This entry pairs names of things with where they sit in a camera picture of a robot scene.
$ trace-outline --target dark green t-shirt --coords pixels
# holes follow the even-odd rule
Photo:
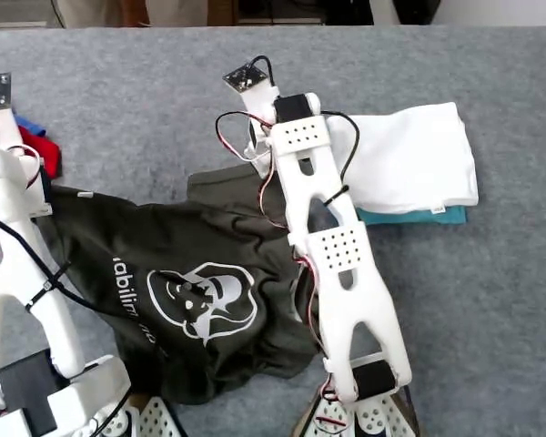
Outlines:
[[[287,232],[257,204],[251,166],[196,174],[188,201],[137,206],[54,187],[37,224],[55,261],[114,328],[135,390],[201,403],[253,374],[290,377],[317,352],[305,319],[311,283]],[[277,181],[266,210],[284,220]]]

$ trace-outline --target blue cloth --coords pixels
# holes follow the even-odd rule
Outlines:
[[[20,117],[15,114],[15,120],[18,126],[24,127],[28,132],[36,135],[37,137],[44,137],[46,135],[46,129],[44,127],[37,125],[36,123],[33,123],[32,121],[29,121],[24,117]]]
[[[379,214],[357,208],[360,219],[367,225],[399,223],[440,223],[442,225],[462,225],[467,223],[465,207],[446,207],[445,212],[433,214],[427,211],[412,211],[406,214]]]

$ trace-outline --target perforated bracket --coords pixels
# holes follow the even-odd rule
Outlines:
[[[272,144],[278,157],[314,147],[329,146],[329,132],[323,116],[302,118],[278,125],[271,130]]]
[[[309,234],[307,244],[318,269],[340,273],[373,262],[366,228],[361,221]]]

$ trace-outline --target folded white t-shirt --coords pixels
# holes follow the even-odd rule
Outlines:
[[[359,126],[360,142],[344,183],[356,207],[402,214],[477,205],[475,163],[454,103],[351,118]],[[330,117],[328,125],[341,169],[355,131],[343,117]]]

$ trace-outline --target red cloth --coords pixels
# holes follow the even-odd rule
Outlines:
[[[18,127],[22,142],[29,147],[32,147],[38,152],[41,158],[45,161],[46,174],[54,179],[58,177],[58,169],[60,169],[61,149],[60,147],[45,137],[37,137],[31,134],[22,126]]]

